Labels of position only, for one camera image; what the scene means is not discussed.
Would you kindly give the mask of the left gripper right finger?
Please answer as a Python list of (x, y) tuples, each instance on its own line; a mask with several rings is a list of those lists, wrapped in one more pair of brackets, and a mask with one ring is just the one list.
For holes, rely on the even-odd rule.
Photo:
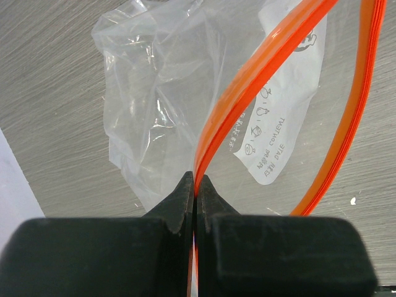
[(372, 296), (377, 277), (348, 221), (242, 215), (204, 177), (196, 199), (200, 296)]

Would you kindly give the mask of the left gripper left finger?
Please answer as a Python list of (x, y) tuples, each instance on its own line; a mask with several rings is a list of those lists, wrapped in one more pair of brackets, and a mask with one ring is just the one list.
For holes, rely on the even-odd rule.
[(1, 254), (2, 296), (189, 296), (194, 179), (141, 217), (35, 218)]

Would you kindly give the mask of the clear zip bag orange zipper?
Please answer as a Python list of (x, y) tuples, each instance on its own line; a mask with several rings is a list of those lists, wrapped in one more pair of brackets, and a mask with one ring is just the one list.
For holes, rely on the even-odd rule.
[(92, 30), (110, 161), (147, 212), (208, 177), (242, 215), (313, 217), (370, 93), (385, 1), (128, 1)]

